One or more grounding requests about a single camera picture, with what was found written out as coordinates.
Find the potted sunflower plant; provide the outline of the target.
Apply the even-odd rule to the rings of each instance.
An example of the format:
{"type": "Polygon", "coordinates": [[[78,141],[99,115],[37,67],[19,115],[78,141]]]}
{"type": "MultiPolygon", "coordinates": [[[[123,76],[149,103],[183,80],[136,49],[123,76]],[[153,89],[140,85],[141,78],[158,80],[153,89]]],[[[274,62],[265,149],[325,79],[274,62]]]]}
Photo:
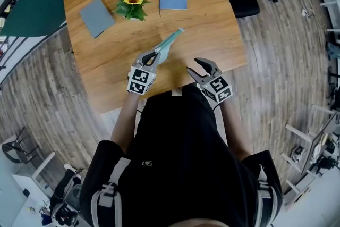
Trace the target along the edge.
{"type": "Polygon", "coordinates": [[[143,7],[148,3],[148,0],[117,0],[114,13],[128,20],[144,21],[147,14],[143,7]]]}

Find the teal translucent plastic piece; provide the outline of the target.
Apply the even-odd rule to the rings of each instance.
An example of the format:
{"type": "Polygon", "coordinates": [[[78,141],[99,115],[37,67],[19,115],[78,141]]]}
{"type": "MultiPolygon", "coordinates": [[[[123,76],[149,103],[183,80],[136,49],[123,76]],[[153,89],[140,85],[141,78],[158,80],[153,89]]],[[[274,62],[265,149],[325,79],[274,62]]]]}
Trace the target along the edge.
{"type": "Polygon", "coordinates": [[[168,52],[170,50],[172,43],[183,32],[185,32],[185,30],[183,28],[179,28],[176,32],[169,35],[159,45],[157,45],[153,48],[153,50],[155,51],[156,54],[160,54],[160,59],[159,59],[158,64],[162,64],[163,62],[166,61],[166,59],[168,57],[168,52]]]}

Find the black monitor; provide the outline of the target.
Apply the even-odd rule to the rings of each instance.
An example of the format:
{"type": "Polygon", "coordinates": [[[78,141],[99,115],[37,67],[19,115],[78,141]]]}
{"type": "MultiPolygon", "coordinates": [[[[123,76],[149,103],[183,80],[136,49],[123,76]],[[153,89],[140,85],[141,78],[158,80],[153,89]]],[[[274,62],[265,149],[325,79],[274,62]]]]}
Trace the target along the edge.
{"type": "Polygon", "coordinates": [[[339,112],[334,112],[330,118],[327,120],[326,124],[321,127],[320,131],[317,133],[317,135],[313,138],[311,146],[309,148],[307,159],[303,165],[302,173],[301,175],[304,175],[306,171],[310,168],[310,166],[313,164],[313,158],[314,158],[314,149],[316,146],[320,143],[321,137],[326,133],[327,136],[331,136],[332,133],[337,129],[337,127],[340,125],[340,114],[339,112]]]}

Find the black tripod equipment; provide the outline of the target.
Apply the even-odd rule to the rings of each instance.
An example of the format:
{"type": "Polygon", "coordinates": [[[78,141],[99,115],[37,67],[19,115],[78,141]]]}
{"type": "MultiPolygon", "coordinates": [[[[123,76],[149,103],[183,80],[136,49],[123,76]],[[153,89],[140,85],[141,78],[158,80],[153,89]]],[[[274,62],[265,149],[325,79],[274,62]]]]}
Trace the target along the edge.
{"type": "Polygon", "coordinates": [[[317,163],[316,174],[323,176],[321,170],[331,170],[336,168],[340,171],[340,140],[328,140],[326,149],[317,163]]]}

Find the black metal stool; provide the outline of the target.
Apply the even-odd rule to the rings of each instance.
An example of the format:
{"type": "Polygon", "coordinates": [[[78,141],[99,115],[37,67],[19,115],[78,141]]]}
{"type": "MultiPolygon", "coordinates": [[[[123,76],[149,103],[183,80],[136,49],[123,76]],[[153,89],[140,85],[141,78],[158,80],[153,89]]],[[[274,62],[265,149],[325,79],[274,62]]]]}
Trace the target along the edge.
{"type": "Polygon", "coordinates": [[[14,140],[1,145],[5,157],[15,164],[28,164],[38,155],[39,145],[31,139],[31,135],[23,127],[15,135],[14,140]]]}

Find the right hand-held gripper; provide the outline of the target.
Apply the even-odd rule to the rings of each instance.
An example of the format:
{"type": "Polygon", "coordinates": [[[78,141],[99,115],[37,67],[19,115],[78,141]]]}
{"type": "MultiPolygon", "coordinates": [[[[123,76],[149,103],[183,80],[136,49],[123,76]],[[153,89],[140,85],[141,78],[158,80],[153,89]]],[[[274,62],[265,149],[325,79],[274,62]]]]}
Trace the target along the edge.
{"type": "Polygon", "coordinates": [[[232,86],[227,82],[217,64],[202,57],[196,57],[194,60],[209,74],[200,75],[194,69],[186,68],[191,78],[200,85],[203,93],[216,104],[231,98],[233,95],[232,86]]]}

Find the person's left forearm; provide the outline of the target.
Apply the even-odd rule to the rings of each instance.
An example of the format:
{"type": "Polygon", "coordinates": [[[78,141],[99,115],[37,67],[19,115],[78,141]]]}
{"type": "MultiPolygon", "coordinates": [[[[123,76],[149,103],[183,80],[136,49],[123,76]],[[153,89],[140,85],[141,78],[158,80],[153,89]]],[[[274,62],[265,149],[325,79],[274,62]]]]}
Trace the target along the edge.
{"type": "Polygon", "coordinates": [[[128,93],[110,138],[112,142],[120,146],[125,154],[134,138],[139,98],[140,95],[136,93],[128,93]]]}

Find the white desk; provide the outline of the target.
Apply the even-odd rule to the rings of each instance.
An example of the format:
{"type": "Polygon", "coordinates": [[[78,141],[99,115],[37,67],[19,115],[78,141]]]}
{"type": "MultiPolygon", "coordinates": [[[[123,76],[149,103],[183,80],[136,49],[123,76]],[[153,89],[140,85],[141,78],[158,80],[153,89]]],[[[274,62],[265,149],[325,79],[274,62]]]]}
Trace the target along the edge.
{"type": "Polygon", "coordinates": [[[320,6],[326,12],[327,34],[332,42],[340,45],[340,0],[321,0],[320,6]]]}

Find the person's black shirt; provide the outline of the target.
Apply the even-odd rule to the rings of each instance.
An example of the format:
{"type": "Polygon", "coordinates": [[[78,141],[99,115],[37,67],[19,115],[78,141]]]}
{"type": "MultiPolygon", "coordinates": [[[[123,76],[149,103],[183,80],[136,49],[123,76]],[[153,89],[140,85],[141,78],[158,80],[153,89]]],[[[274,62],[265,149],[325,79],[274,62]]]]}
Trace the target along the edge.
{"type": "Polygon", "coordinates": [[[217,130],[201,91],[166,92],[147,100],[127,153],[99,142],[82,185],[80,204],[90,227],[169,227],[185,220],[227,227],[267,227],[282,206],[282,189],[269,151],[240,161],[217,130]]]}

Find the grey notebook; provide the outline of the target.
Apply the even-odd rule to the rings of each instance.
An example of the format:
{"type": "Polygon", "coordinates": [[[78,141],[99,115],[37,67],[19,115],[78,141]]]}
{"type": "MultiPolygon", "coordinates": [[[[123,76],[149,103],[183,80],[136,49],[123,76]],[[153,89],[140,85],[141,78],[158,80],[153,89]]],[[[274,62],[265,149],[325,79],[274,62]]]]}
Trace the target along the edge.
{"type": "Polygon", "coordinates": [[[93,0],[80,10],[80,16],[93,38],[110,28],[115,20],[102,0],[93,0]]]}

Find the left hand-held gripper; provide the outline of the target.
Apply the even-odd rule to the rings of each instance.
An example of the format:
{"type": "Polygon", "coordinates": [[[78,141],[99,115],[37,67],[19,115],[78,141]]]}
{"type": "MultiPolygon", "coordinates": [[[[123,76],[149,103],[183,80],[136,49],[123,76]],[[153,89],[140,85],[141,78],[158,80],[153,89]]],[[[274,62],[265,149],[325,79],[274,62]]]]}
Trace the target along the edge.
{"type": "Polygon", "coordinates": [[[156,70],[161,53],[154,49],[140,53],[128,74],[127,91],[144,95],[156,80],[156,70]]]}

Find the white wooden frame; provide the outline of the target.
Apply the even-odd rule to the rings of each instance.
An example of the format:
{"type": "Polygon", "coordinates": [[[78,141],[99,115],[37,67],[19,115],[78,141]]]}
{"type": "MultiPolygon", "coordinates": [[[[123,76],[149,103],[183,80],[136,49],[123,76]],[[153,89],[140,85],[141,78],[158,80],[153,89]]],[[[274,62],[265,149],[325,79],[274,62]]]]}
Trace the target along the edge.
{"type": "MultiPolygon", "coordinates": [[[[315,105],[315,104],[312,105],[312,109],[327,114],[327,120],[330,118],[330,116],[334,112],[337,112],[336,110],[328,110],[326,108],[320,107],[320,106],[315,105]]],[[[313,158],[313,161],[312,161],[313,164],[310,166],[310,168],[306,171],[306,173],[304,175],[301,175],[303,165],[304,165],[304,163],[307,159],[307,156],[308,156],[308,152],[309,152],[308,150],[311,146],[313,138],[317,135],[317,133],[313,133],[312,131],[308,131],[308,133],[303,133],[300,130],[296,129],[295,127],[293,127],[289,124],[286,124],[285,128],[286,128],[286,130],[290,131],[292,134],[303,139],[303,141],[305,142],[305,146],[299,146],[296,149],[293,149],[289,155],[282,152],[280,154],[281,158],[285,162],[287,162],[287,164],[289,165],[289,169],[295,169],[300,174],[300,176],[305,177],[307,174],[311,174],[310,170],[314,166],[316,166],[317,160],[322,156],[322,153],[326,149],[326,141],[329,138],[329,136],[327,136],[327,134],[325,133],[321,137],[320,143],[314,149],[314,158],[313,158]]]]}

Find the person's right forearm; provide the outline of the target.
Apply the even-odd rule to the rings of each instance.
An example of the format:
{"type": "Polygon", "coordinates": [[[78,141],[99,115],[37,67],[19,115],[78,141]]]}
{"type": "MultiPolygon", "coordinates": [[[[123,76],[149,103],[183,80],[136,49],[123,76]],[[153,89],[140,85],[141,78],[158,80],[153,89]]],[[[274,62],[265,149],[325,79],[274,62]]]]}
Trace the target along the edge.
{"type": "Polygon", "coordinates": [[[231,100],[225,100],[220,105],[228,148],[240,160],[251,155],[249,136],[246,134],[240,117],[237,115],[231,100]]]}

